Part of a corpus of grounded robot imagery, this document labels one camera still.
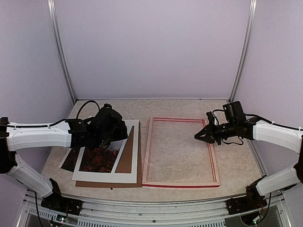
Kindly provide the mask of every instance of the beige table surface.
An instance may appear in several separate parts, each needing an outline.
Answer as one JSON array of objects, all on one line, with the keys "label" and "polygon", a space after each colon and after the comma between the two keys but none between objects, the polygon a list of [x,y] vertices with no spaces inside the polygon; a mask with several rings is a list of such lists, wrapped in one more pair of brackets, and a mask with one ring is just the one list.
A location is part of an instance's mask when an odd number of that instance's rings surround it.
[{"label": "beige table surface", "polygon": [[[70,118],[75,118],[85,101],[78,101]],[[151,116],[207,119],[206,112],[222,109],[222,100],[180,100],[140,99],[98,101],[100,107],[110,103],[123,119],[139,119],[141,122],[142,160],[144,163],[147,132]],[[98,112],[94,104],[82,110],[80,118],[88,118]],[[220,122],[225,121],[224,113],[218,113]],[[192,201],[212,199],[245,193],[245,187],[261,177],[256,161],[247,145],[214,145],[220,187],[211,189],[169,189],[169,188],[81,188],[75,187],[72,172],[60,169],[68,148],[53,148],[44,166],[43,174],[54,179],[64,194],[116,201]]]}]

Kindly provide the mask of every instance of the white backdrop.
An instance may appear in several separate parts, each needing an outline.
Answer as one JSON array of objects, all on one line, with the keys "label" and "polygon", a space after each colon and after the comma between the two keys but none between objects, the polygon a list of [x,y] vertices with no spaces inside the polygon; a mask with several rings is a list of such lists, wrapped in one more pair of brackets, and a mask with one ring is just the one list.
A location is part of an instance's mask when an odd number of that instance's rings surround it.
[{"label": "white backdrop", "polygon": [[78,99],[231,93],[249,0],[56,1]]}]

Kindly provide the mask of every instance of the white wall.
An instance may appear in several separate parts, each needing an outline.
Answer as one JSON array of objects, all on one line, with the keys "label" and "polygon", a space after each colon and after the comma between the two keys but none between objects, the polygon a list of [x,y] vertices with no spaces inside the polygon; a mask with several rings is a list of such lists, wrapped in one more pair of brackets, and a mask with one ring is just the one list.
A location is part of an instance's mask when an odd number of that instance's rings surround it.
[{"label": "white wall", "polygon": [[228,99],[249,0],[56,1],[79,99]]},{"label": "white wall", "polygon": [[[303,126],[303,2],[259,0],[237,99],[246,113]],[[255,142],[269,174],[297,163],[298,155]],[[302,184],[284,192],[295,227],[302,226]]]},{"label": "white wall", "polygon": [[[0,116],[13,122],[53,122],[71,101],[51,30],[47,1],[0,1]],[[19,154],[41,171],[50,149]],[[12,227],[26,187],[0,175],[0,226]]]}]

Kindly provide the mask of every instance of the brown cardboard backing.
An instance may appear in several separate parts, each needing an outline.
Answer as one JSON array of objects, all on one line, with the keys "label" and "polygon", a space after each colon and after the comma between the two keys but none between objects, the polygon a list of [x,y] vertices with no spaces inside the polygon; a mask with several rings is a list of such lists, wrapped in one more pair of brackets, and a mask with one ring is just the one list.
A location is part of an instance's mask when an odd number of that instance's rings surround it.
[{"label": "brown cardboard backing", "polygon": [[[130,137],[134,138],[134,128],[132,128],[131,133],[129,135],[129,139],[125,145],[124,152],[127,151],[126,155],[121,156],[119,165],[124,166],[123,163],[132,164],[132,155],[129,155],[129,150],[131,150],[131,154],[133,153],[133,139],[130,140]],[[141,188],[142,187],[142,161],[141,161],[141,130],[139,123],[139,138],[138,138],[138,167],[137,167],[137,183],[99,183],[99,182],[86,182],[86,181],[76,181],[76,187],[89,187],[89,188]],[[120,172],[116,173],[129,173],[129,167],[120,167]]]}]

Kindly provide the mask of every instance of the metal pole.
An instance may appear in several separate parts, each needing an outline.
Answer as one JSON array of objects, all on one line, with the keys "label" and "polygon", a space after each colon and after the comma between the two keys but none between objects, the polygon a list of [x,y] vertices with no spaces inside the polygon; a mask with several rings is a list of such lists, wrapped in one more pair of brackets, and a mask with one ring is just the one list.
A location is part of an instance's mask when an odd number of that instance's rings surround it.
[{"label": "metal pole", "polygon": [[54,0],[47,0],[47,2],[48,2],[48,10],[49,10],[49,14],[51,17],[53,33],[54,33],[54,37],[56,40],[58,56],[59,56],[62,70],[63,70],[64,79],[65,79],[68,91],[70,93],[71,101],[75,105],[75,103],[77,102],[77,97],[74,92],[74,88],[73,88],[73,85],[71,82],[71,77],[70,77],[70,74],[67,69],[67,64],[66,64],[66,60],[65,60],[65,56],[64,56],[64,52],[63,52],[63,47],[62,47],[62,43],[61,43],[61,39],[60,39],[60,32],[59,32],[55,2],[54,2]]},{"label": "metal pole", "polygon": [[235,82],[232,87],[231,96],[229,98],[230,102],[234,101],[234,99],[237,95],[238,89],[239,89],[239,85],[240,85],[240,81],[241,81],[241,77],[243,74],[243,69],[244,69],[244,65],[245,65],[245,61],[246,61],[246,56],[247,56],[249,45],[250,45],[250,37],[252,34],[252,27],[253,27],[253,23],[254,23],[254,19],[255,19],[256,6],[257,6],[257,0],[250,0],[250,12],[249,12],[247,26],[246,26],[244,44],[243,44],[243,48],[242,48],[242,53],[241,53],[238,70],[237,70],[237,76],[236,76]]}]

